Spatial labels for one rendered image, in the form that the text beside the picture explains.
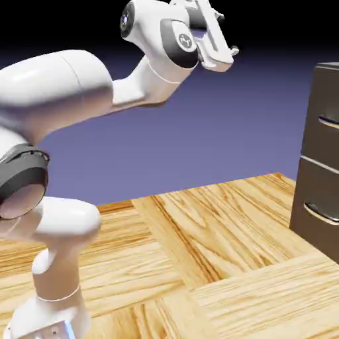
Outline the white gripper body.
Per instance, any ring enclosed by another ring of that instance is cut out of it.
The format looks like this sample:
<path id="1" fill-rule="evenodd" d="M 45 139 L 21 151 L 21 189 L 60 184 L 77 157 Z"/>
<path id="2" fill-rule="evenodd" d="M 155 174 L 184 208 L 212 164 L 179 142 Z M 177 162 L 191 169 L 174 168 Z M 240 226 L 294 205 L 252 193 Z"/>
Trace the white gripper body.
<path id="1" fill-rule="evenodd" d="M 201 56 L 201 65 L 213 72 L 226 72 L 234 62 L 230 48 L 215 18 L 215 12 L 209 0 L 195 0 L 205 22 L 206 30 L 202 37 L 196 39 Z"/>

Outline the dark wooden cabinet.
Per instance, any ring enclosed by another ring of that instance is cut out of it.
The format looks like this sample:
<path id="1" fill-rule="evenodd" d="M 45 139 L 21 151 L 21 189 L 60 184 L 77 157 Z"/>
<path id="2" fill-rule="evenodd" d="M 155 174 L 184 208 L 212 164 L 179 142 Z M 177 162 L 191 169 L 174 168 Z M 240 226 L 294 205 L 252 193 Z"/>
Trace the dark wooden cabinet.
<path id="1" fill-rule="evenodd" d="M 313 72 L 289 228 L 339 264 L 339 62 Z"/>

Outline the dark drawer front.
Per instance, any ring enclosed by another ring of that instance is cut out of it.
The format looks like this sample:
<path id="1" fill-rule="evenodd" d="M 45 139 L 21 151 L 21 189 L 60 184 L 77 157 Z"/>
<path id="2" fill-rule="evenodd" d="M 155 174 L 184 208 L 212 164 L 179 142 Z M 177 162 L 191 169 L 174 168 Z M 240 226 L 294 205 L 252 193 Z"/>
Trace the dark drawer front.
<path id="1" fill-rule="evenodd" d="M 339 62 L 318 63 L 313 72 L 301 154 L 339 170 L 339 130 L 319 116 L 339 121 Z"/>
<path id="2" fill-rule="evenodd" d="M 301 158 L 290 220 L 294 233 L 339 264 L 339 226 L 310 215 L 303 207 L 305 201 L 339 218 L 339 171 Z"/>

